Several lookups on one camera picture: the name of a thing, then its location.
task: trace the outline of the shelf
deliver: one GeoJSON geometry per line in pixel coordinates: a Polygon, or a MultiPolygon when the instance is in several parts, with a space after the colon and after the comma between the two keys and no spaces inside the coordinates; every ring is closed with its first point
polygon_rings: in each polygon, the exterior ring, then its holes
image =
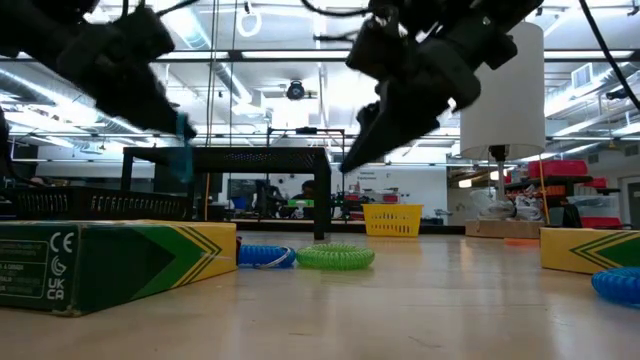
{"type": "MultiPolygon", "coordinates": [[[[591,176],[547,176],[544,178],[545,186],[554,186],[554,185],[568,185],[568,184],[584,184],[587,182],[593,181],[591,176]]],[[[537,179],[529,179],[524,182],[507,184],[504,186],[505,190],[518,190],[518,189],[526,189],[531,185],[540,185],[540,178],[537,179]]]]}

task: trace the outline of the person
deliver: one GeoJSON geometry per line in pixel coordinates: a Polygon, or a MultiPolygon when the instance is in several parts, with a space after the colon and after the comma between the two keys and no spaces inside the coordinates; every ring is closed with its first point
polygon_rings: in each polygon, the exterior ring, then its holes
{"type": "MultiPolygon", "coordinates": [[[[313,180],[307,180],[302,183],[302,194],[298,194],[291,198],[291,200],[313,200],[314,191],[316,188],[316,182],[313,180]]],[[[313,208],[305,207],[303,210],[305,219],[313,219],[313,208]]]]}

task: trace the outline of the black table frame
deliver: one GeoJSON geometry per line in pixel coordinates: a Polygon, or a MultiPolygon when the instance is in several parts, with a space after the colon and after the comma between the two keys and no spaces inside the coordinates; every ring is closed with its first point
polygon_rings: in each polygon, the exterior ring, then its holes
{"type": "MultiPolygon", "coordinates": [[[[169,166],[184,148],[124,148],[120,188],[131,190],[134,159],[169,166]]],[[[207,173],[272,173],[312,174],[316,182],[313,233],[323,240],[331,223],[331,167],[324,148],[309,147],[196,147],[193,148],[194,174],[207,173]]],[[[195,183],[188,184],[188,197],[195,198],[195,183]]],[[[191,207],[187,214],[192,217],[191,207]]]]}

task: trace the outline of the ceiling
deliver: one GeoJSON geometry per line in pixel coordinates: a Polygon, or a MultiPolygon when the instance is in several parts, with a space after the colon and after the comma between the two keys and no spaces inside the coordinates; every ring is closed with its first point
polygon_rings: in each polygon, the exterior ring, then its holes
{"type": "MultiPolygon", "coordinates": [[[[175,4],[176,0],[147,0],[147,4],[156,9],[175,4]]],[[[316,1],[333,10],[359,8],[363,1],[359,0],[324,0],[316,1]]],[[[584,15],[577,9],[576,0],[547,0],[540,15],[531,14],[527,21],[533,22],[545,30],[545,49],[547,50],[597,50],[598,44],[588,27],[584,15]]],[[[632,10],[632,1],[589,0],[590,6],[601,31],[605,35],[611,49],[636,50],[640,48],[640,37],[629,34],[640,33],[640,13],[627,16],[632,10]]],[[[222,0],[215,6],[211,0],[201,0],[191,6],[188,12],[174,18],[165,17],[164,21],[180,51],[206,50],[209,45],[217,50],[316,50],[316,49],[348,49],[346,43],[316,43],[312,37],[315,32],[338,34],[356,30],[362,24],[360,17],[349,19],[329,19],[312,15],[300,6],[298,0],[262,0],[251,1],[253,13],[259,13],[261,26],[255,35],[243,36],[237,30],[238,23],[244,31],[251,31],[256,25],[255,16],[241,19],[237,14],[244,14],[243,1],[222,0]],[[197,29],[206,39],[205,46],[197,48],[189,46],[185,41],[185,29],[197,29]]],[[[102,0],[98,10],[91,15],[91,21],[115,20],[122,12],[121,0],[102,0]]],[[[545,64],[545,85],[547,91],[559,91],[571,83],[571,72],[586,63],[553,62],[545,64]]],[[[168,89],[168,97],[172,102],[181,105],[181,109],[191,116],[191,121],[201,131],[206,131],[207,99],[213,103],[214,111],[210,115],[212,128],[216,133],[256,133],[266,130],[267,121],[274,127],[295,128],[305,125],[346,129],[347,133],[356,134],[358,124],[355,114],[358,109],[376,100],[373,91],[375,81],[365,75],[354,72],[341,62],[237,62],[218,64],[219,71],[227,71],[236,78],[239,86],[253,95],[246,99],[246,104],[238,106],[230,96],[227,86],[217,76],[210,76],[211,66],[204,62],[163,62],[152,65],[160,80],[168,89]],[[309,97],[299,102],[291,102],[284,97],[286,88],[292,80],[300,80],[309,93],[309,97]],[[320,98],[326,107],[326,116],[319,116],[320,98]]],[[[58,104],[59,113],[69,117],[70,123],[92,123],[99,118],[90,111],[93,102],[80,94],[66,81],[60,79],[49,70],[34,63],[0,62],[0,70],[13,74],[20,79],[35,85],[39,90],[55,94],[54,102],[58,104]]],[[[616,85],[607,89],[598,88],[588,96],[581,96],[563,103],[561,108],[547,114],[552,123],[554,135],[570,126],[589,121],[604,112],[612,112],[607,121],[596,121],[592,125],[570,131],[563,135],[596,134],[606,136],[605,132],[617,131],[635,122],[635,112],[623,111],[626,100],[598,101],[600,92],[611,91],[616,85]]],[[[16,96],[10,96],[8,89],[0,90],[0,103],[3,107],[14,106],[16,96]]],[[[442,119],[445,132],[456,134],[459,120],[456,115],[442,119]]],[[[25,124],[15,124],[14,133],[36,131],[37,128],[25,124]]],[[[76,126],[78,133],[102,131],[103,128],[92,129],[89,126],[76,126]]],[[[220,141],[220,145],[229,141],[220,141]]],[[[237,140],[237,144],[260,145],[260,140],[237,140]]],[[[423,141],[420,147],[452,146],[454,140],[423,141]]]]}

